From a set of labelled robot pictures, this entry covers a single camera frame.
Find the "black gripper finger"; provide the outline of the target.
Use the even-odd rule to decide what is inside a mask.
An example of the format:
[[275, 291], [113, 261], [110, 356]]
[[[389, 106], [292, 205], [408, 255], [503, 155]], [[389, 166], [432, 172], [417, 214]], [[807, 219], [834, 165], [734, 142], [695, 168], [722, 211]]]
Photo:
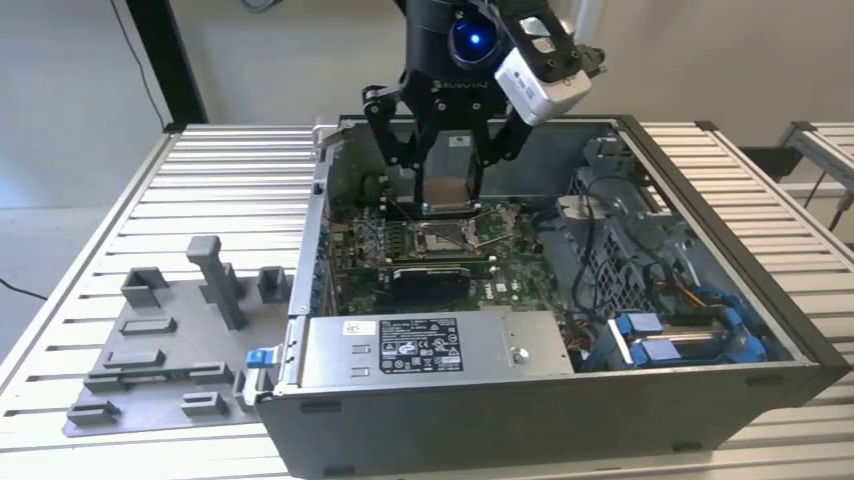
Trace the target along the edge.
[[529, 137], [532, 126], [519, 115], [508, 115], [493, 137], [488, 123], [480, 123], [471, 130], [473, 149], [469, 156], [469, 200], [479, 201], [485, 169], [501, 160], [513, 160]]
[[417, 129], [412, 130], [407, 141], [403, 141], [395, 133], [392, 120], [396, 116], [400, 94], [400, 86], [368, 85], [361, 90], [361, 109], [385, 164], [405, 168], [415, 174], [412, 203], [421, 207], [423, 167], [428, 145], [421, 143]]

